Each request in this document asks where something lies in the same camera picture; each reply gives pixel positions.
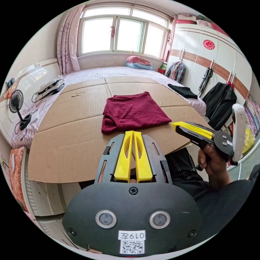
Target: maroon t-shirt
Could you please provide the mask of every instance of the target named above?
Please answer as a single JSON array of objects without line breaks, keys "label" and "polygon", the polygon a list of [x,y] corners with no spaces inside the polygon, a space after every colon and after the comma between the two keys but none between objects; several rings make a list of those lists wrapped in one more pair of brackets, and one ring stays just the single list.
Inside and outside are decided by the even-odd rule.
[{"label": "maroon t-shirt", "polygon": [[171,122],[148,92],[108,98],[103,115],[103,134],[132,131]]}]

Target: yellow plastic bag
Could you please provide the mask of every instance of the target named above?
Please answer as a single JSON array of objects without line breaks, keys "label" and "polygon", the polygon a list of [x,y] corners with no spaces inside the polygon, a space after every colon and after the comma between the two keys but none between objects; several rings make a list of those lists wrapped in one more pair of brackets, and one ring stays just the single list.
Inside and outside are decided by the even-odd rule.
[{"label": "yellow plastic bag", "polygon": [[242,153],[245,153],[246,151],[248,151],[248,149],[250,147],[252,147],[254,144],[255,144],[254,136],[253,136],[252,132],[250,131],[250,129],[246,128],[244,147],[243,147]]}]

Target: black pants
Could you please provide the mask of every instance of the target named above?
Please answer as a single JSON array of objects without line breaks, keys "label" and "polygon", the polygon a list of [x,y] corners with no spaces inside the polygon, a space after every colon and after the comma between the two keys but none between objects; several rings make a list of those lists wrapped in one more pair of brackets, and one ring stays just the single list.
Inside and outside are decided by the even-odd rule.
[{"label": "black pants", "polygon": [[195,199],[209,191],[209,183],[198,174],[194,161],[186,148],[167,154],[165,157],[173,185],[182,188]]}]

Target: striped bed sheet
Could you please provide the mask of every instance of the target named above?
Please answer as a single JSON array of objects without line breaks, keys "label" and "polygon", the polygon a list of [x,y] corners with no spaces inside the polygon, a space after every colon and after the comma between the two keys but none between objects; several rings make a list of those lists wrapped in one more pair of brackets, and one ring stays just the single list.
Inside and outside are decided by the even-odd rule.
[{"label": "striped bed sheet", "polygon": [[[67,75],[64,75],[65,80],[65,87],[68,85],[72,85],[78,82],[91,80],[91,79],[98,79],[98,78],[104,78],[104,77],[116,77],[116,76],[133,76],[133,77],[147,77],[155,80],[156,82],[162,84],[163,86],[168,87],[168,84],[173,84],[176,86],[183,86],[179,84],[178,82],[171,80],[167,78],[166,76],[150,70],[137,70],[132,69],[128,67],[106,67],[106,68],[95,68],[95,69],[87,69],[87,70],[81,70],[78,72],[73,72]],[[24,129],[23,131],[17,131],[17,129],[14,129],[12,134],[12,147],[14,149],[20,148],[20,147],[26,147],[28,150],[31,147],[33,137],[36,134],[40,123],[42,122],[44,116],[48,112],[49,108],[53,104],[53,102],[58,98],[60,92],[54,95],[51,95],[49,97],[44,98],[43,100],[40,100],[36,103],[31,102],[28,105],[28,108],[23,112],[22,116],[26,116],[27,113],[32,113],[39,110],[39,118],[38,120],[27,127],[27,133]],[[206,113],[206,104],[200,99],[185,99],[201,116],[204,116]]]}]

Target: floor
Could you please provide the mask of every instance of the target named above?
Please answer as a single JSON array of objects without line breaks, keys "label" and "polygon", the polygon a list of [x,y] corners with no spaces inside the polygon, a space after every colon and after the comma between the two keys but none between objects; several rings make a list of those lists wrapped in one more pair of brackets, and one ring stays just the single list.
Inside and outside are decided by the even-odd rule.
[{"label": "floor", "polygon": [[[259,140],[260,140],[260,133],[258,133],[256,136],[255,144]],[[192,156],[194,163],[197,164],[197,157],[198,157],[198,150],[199,150],[198,146],[193,144],[191,146],[188,146],[187,150],[190,153],[190,155]],[[238,166],[236,166],[233,169],[228,171],[230,178],[233,181],[248,179],[253,167],[257,164],[260,164],[259,154],[260,154],[260,145],[241,164],[239,164]],[[198,173],[201,175],[203,180],[205,180],[205,181],[209,180],[208,175],[205,170],[203,170],[202,172],[198,172]]]}]

